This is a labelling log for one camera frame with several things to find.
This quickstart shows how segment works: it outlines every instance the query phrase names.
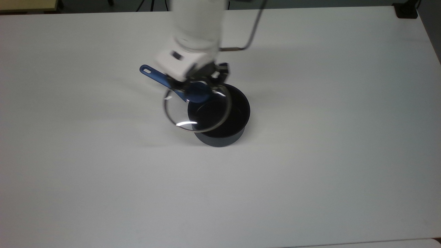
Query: white table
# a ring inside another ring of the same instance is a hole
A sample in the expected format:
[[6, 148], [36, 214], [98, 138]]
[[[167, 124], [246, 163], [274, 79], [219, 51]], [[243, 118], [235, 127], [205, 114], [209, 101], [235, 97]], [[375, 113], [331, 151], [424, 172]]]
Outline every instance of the white table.
[[[228, 11], [225, 46], [256, 11]], [[170, 13], [0, 16], [2, 248], [265, 248], [441, 236], [441, 66], [393, 7], [265, 10], [222, 53], [244, 136], [173, 127]]]

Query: blue handle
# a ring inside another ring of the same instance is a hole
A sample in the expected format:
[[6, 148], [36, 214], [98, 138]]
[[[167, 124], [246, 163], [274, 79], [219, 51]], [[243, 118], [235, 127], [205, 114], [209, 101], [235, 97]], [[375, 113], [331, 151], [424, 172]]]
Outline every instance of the blue handle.
[[[167, 81], [167, 76], [166, 76], [164, 73], [161, 73], [161, 72], [155, 70], [153, 67], [148, 66], [148, 65], [146, 65], [146, 64], [142, 65], [142, 66], [139, 68], [139, 71], [140, 71], [142, 74], [148, 76], [149, 78], [155, 80], [156, 82], [158, 82], [158, 83], [160, 83], [160, 84], [162, 84], [162, 85], [164, 85], [165, 87], [167, 87], [167, 88], [170, 89], [170, 84], [168, 83], [168, 81]], [[174, 90], [174, 92], [175, 92], [175, 93], [176, 93], [176, 94], [177, 94], [182, 100], [184, 100], [184, 101], [187, 100], [187, 99], [185, 98], [185, 96], [184, 96], [184, 93], [179, 92], [179, 91], [176, 91], [176, 90]]]

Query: cable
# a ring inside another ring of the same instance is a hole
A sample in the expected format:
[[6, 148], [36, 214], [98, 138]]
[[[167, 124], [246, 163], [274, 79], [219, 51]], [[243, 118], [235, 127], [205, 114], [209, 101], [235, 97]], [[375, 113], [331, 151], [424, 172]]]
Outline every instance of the cable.
[[251, 35], [250, 35], [250, 38], [248, 39], [247, 44], [244, 47], [223, 47], [223, 48], [219, 48], [219, 51], [221, 51], [221, 52], [226, 52], [226, 51], [242, 51], [242, 50], [245, 50], [245, 49], [247, 49], [247, 48], [249, 48], [251, 46], [251, 43], [253, 42], [253, 39], [254, 39], [254, 35], [256, 34], [257, 26], [259, 25], [260, 17], [262, 15], [263, 10], [265, 9], [266, 2], [268, 2], [268, 0], [263, 0], [262, 1], [262, 5], [260, 6], [260, 9], [259, 9], [259, 12], [257, 14], [256, 20], [254, 21], [253, 30], [251, 31]]
[[138, 8], [136, 9], [136, 12], [139, 11], [139, 9], [141, 8], [142, 4], [144, 3], [144, 0], [142, 0], [141, 4], [138, 6]]

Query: saucepan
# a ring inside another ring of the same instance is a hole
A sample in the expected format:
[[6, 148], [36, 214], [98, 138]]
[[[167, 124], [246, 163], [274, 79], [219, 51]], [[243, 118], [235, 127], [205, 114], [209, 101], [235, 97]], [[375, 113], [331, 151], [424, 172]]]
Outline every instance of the saucepan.
[[167, 75], [148, 65], [139, 70], [167, 87], [163, 108], [175, 126], [193, 132], [212, 147], [231, 145], [242, 136], [250, 119], [250, 104], [236, 87], [226, 83], [209, 87], [194, 81], [185, 90], [174, 90]]

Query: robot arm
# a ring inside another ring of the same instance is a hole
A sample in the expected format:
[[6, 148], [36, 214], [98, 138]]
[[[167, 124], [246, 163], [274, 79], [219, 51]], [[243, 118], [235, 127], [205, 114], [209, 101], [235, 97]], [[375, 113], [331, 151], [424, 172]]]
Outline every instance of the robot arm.
[[176, 81], [216, 59], [226, 0], [172, 0], [174, 31], [157, 56], [158, 65]]

